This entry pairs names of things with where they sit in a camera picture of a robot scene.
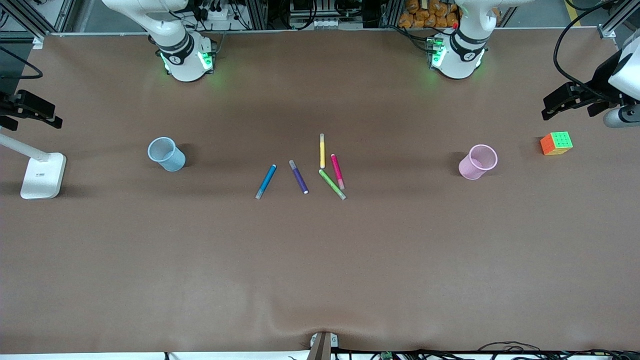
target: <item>blue cup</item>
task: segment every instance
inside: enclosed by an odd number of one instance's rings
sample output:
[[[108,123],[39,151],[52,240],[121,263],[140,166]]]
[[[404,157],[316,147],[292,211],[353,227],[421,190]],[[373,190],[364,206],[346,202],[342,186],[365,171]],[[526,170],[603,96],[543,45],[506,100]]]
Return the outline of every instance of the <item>blue cup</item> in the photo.
[[[157,138],[149,144],[147,155],[167,171],[178,171],[184,166],[186,158],[169,138]]]

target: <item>purple marker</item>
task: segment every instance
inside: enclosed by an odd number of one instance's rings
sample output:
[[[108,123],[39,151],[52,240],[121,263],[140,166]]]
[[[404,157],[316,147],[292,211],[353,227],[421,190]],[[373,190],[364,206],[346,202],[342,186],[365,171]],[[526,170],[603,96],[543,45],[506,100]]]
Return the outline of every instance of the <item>purple marker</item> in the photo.
[[[302,180],[302,175],[300,175],[300,171],[298,170],[296,163],[293,162],[293,160],[289,160],[289,166],[291,166],[291,171],[293,171],[293,175],[296,177],[296,180],[298,181],[298,185],[300,186],[300,190],[302,190],[302,193],[309,193],[309,189],[307,189],[307,184],[305,184],[305,181]]]

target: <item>white pole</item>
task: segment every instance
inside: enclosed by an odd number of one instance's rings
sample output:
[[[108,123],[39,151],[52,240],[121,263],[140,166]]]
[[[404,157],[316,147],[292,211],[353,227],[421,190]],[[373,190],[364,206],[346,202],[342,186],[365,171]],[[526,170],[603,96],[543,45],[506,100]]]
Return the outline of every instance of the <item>white pole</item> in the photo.
[[[29,146],[23,142],[19,142],[14,138],[10,138],[4,134],[0,134],[0,145],[4,145],[11,150],[15,150],[22,155],[29,156],[32,159],[36,159],[38,161],[47,161],[49,160],[49,154],[44,151],[40,151],[33,146]]]

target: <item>purple cup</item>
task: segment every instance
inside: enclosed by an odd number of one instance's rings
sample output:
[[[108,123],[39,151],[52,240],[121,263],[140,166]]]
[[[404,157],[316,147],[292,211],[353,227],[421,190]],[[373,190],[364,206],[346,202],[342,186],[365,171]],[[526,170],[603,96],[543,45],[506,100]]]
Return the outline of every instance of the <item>purple cup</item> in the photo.
[[[458,165],[465,179],[477,180],[498,164],[498,154],[490,146],[479,144],[471,148]]]

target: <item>white stand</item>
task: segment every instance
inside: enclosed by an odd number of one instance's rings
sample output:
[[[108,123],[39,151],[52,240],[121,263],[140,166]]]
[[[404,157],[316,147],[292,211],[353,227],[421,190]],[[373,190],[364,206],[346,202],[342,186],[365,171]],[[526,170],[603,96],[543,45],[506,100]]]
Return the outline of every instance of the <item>white stand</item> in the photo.
[[[20,196],[23,199],[51,199],[60,192],[67,158],[59,152],[47,153],[0,134],[0,145],[29,156]]]

